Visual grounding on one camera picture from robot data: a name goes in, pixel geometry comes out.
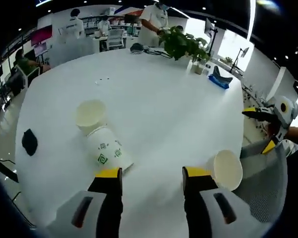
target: black cloth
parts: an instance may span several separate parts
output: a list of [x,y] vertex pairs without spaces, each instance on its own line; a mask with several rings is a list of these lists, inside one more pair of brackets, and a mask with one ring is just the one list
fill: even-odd
[[288,184],[283,211],[265,237],[297,237],[295,234],[298,234],[298,151],[287,158],[287,173]]

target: white shirt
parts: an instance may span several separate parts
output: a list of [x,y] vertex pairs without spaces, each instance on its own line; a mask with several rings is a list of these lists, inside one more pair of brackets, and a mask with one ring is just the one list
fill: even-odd
[[110,22],[109,21],[100,21],[97,24],[98,29],[104,33],[105,36],[108,36],[108,31],[110,30]]
[[79,39],[85,37],[84,24],[77,16],[71,17],[63,28],[63,35],[66,39]]
[[[153,26],[159,29],[168,27],[167,11],[161,10],[155,4],[147,6],[141,14],[140,19],[147,20]],[[145,46],[158,47],[159,36],[148,28],[141,26],[141,30],[138,36],[138,43]]]

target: desk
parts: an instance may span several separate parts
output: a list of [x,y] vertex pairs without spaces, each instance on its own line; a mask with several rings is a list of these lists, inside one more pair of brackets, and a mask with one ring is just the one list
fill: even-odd
[[[100,38],[93,38],[93,48],[94,51],[99,53],[99,42],[100,41],[106,41],[107,36],[103,36]],[[127,49],[130,49],[130,47],[138,41],[137,36],[123,36],[123,41],[124,41],[124,47]]]
[[[15,161],[38,224],[51,223],[57,208],[94,179],[96,162],[75,125],[77,106],[91,99],[105,103],[109,124],[134,161],[123,177],[120,236],[188,237],[182,166],[202,165],[223,149],[239,156],[240,81],[234,77],[224,90],[172,59],[127,49],[75,59],[35,78],[20,111]],[[32,157],[21,144],[29,128],[38,138]]]

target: person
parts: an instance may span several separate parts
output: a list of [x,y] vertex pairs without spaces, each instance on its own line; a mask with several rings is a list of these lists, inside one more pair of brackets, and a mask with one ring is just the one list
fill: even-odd
[[176,28],[177,28],[181,33],[183,33],[183,31],[184,31],[183,26],[178,25],[178,26],[176,26]]
[[71,11],[71,18],[63,28],[65,42],[68,39],[79,39],[85,37],[84,23],[81,19],[78,18],[79,13],[80,10],[77,8]]
[[15,61],[26,75],[29,75],[37,67],[40,67],[41,74],[51,69],[51,67],[47,64],[40,64],[24,57],[23,49],[20,49],[15,53]]
[[149,47],[159,46],[159,35],[163,34],[163,29],[168,27],[168,9],[164,0],[145,7],[140,16],[142,26],[138,43]]
[[101,36],[108,36],[108,32],[111,29],[108,16],[102,16],[101,21],[97,24]]
[[[278,125],[270,124],[268,134],[276,133]],[[298,127],[290,127],[285,139],[298,145]],[[264,237],[292,237],[298,234],[298,150],[287,157],[288,184],[280,217]]]

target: overturned paper cup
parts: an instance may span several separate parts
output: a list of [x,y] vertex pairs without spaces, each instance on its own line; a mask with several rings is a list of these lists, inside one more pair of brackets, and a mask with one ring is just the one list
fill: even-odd
[[76,125],[87,136],[107,124],[105,111],[105,104],[100,100],[82,102],[76,109]]
[[204,165],[219,187],[233,191],[238,188],[243,178],[243,168],[238,157],[229,150],[219,151]]
[[124,171],[133,164],[119,140],[106,126],[87,136],[87,149],[102,170],[119,167]]

